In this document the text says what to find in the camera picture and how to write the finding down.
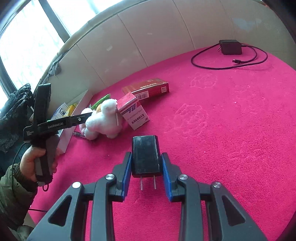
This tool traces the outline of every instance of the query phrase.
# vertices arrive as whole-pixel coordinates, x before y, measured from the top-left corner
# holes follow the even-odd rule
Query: metal prong
[[[156,182],[155,182],[155,176],[153,175],[153,180],[154,180],[154,190],[156,190]]]
[[[141,185],[141,191],[143,191],[143,181],[142,181],[142,177],[140,178],[140,185]]]
[[[117,112],[116,112],[116,121],[117,121],[117,126],[119,126],[118,113]]]

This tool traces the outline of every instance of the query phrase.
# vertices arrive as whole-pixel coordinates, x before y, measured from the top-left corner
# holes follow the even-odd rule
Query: human hand
[[[45,149],[41,149],[38,147],[29,147],[29,149],[26,150],[20,162],[20,171],[27,179],[32,180],[33,182],[37,182],[34,160],[37,157],[45,155],[45,152]],[[54,161],[52,164],[52,172],[57,172],[56,161]]]

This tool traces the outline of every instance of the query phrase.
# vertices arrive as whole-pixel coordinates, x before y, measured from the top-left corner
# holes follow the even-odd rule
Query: red cardboard box
[[[124,94],[131,92],[138,100],[170,92],[168,82],[160,79],[151,79],[134,83],[122,88]]]
[[[150,120],[141,103],[130,92],[117,101],[117,109],[134,130]]]

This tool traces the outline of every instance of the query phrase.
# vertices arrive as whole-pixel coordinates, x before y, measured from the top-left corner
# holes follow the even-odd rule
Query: olive green jacket sleeve
[[[37,194],[37,183],[26,179],[20,172],[19,164],[7,169],[0,180],[0,211],[7,226],[17,240],[25,240],[32,228],[23,226],[25,216]]]

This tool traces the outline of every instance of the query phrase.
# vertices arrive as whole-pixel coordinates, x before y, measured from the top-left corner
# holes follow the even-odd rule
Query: black cable
[[[18,149],[18,151],[17,151],[17,153],[16,153],[16,155],[15,155],[15,157],[13,158],[13,161],[12,161],[12,168],[11,168],[11,191],[12,191],[12,194],[13,194],[13,196],[14,196],[14,198],[15,198],[15,200],[17,200],[17,198],[16,198],[16,196],[15,196],[15,193],[14,193],[14,191],[13,191],[13,178],[14,178],[14,171],[15,171],[15,160],[16,160],[16,158],[17,158],[17,156],[18,156],[18,154],[19,154],[19,152],[20,152],[20,150],[22,149],[22,147],[25,145],[26,143],[23,143],[21,146],[20,146],[20,148]]]
[[[24,207],[24,206],[18,201],[18,199],[17,199],[17,197],[16,197],[16,195],[15,195],[15,193],[14,193],[14,191],[13,191],[13,178],[14,178],[14,170],[15,170],[15,160],[16,160],[16,158],[17,158],[17,156],[18,156],[20,150],[22,149],[22,147],[23,147],[25,144],[26,144],[26,143],[23,143],[23,144],[20,146],[20,148],[18,149],[18,151],[17,151],[15,157],[13,158],[13,161],[12,161],[12,168],[11,168],[11,172],[12,172],[12,176],[11,176],[11,191],[12,191],[12,194],[13,194],[15,200],[16,200],[16,201],[17,201],[17,202],[18,202],[23,208],[26,208],[26,207]],[[32,211],[39,211],[39,212],[43,212],[43,213],[46,213],[46,212],[47,212],[47,211],[44,211],[44,210],[33,209],[33,208],[29,208],[29,210],[32,210]]]
[[[246,64],[246,63],[249,63],[249,62],[254,61],[257,58],[257,51],[252,46],[242,45],[242,47],[249,47],[250,49],[252,49],[255,52],[254,58],[252,58],[250,60],[247,60],[247,61],[241,61],[241,60],[238,60],[238,59],[234,59],[232,61],[233,63],[236,63],[236,64]]]
[[[265,61],[267,60],[267,58],[268,58],[268,54],[267,54],[264,50],[262,50],[262,49],[260,49],[260,48],[258,48],[258,47],[251,46],[251,45],[242,45],[242,47],[249,47],[249,48],[251,48],[251,49],[253,49],[253,50],[255,51],[256,55],[255,55],[255,57],[254,57],[252,60],[248,60],[248,61],[240,61],[240,60],[236,60],[236,59],[234,59],[233,62],[234,62],[234,63],[237,63],[237,64],[239,64],[239,65],[230,66],[230,67],[224,67],[224,68],[206,67],[206,66],[197,65],[197,64],[195,64],[195,63],[193,62],[196,56],[200,55],[201,53],[203,53],[203,52],[205,52],[205,51],[207,51],[207,50],[209,50],[209,49],[211,49],[211,48],[214,48],[214,47],[217,46],[217,45],[219,45],[219,44],[215,44],[215,45],[213,45],[213,46],[211,46],[211,47],[208,47],[208,48],[206,48],[206,49],[204,49],[204,50],[198,52],[197,54],[195,54],[195,55],[191,58],[191,63],[192,63],[195,67],[199,67],[199,68],[202,68],[202,69],[223,70],[223,69],[234,69],[234,68],[239,68],[239,67],[244,67],[244,66],[250,66],[250,65],[256,65],[256,64],[262,64],[262,63],[265,62]],[[257,57],[257,52],[256,52],[256,50],[255,50],[254,48],[259,49],[259,50],[261,50],[262,52],[264,52],[264,53],[266,54],[266,57],[265,57],[265,59],[262,60],[262,61],[255,62],[255,63],[249,63],[249,62],[255,60],[256,57]]]
[[[47,184],[46,189],[44,189],[44,186],[42,186],[42,190],[43,190],[44,192],[47,192],[47,191],[48,191],[48,188],[49,188],[49,184]]]
[[[37,212],[47,213],[47,211],[39,210],[39,209],[34,209],[34,208],[29,208],[29,210],[31,210],[31,211],[37,211]]]

